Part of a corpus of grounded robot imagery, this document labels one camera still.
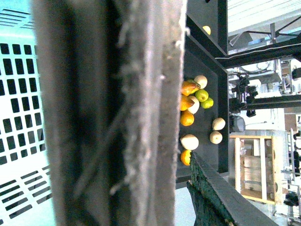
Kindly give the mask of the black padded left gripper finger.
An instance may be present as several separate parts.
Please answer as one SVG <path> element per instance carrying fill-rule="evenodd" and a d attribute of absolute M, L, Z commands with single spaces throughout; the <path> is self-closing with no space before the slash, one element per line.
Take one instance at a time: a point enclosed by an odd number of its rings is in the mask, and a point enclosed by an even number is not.
<path fill-rule="evenodd" d="M 187 188 L 196 226 L 276 226 L 273 220 L 239 194 L 197 153 L 190 157 Z"/>

